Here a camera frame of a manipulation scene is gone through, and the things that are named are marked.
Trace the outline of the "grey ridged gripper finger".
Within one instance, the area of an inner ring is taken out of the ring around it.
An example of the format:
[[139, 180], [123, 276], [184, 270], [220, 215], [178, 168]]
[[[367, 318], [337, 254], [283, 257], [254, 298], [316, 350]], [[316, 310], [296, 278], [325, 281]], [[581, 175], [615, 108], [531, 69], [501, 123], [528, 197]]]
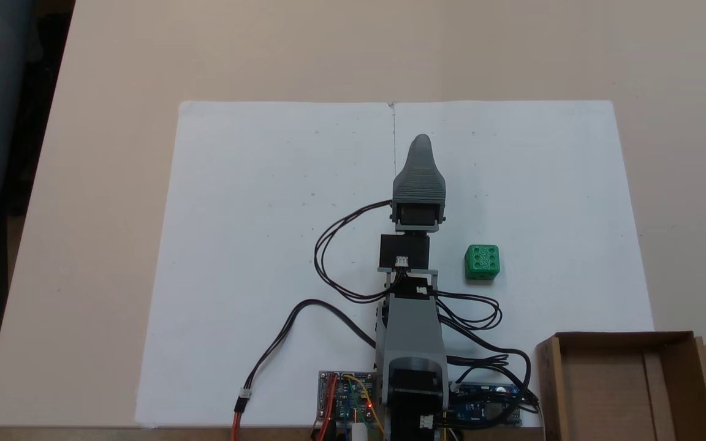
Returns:
[[446, 182], [435, 163], [428, 135], [417, 135], [409, 146], [404, 167], [393, 182], [393, 201], [445, 203]]

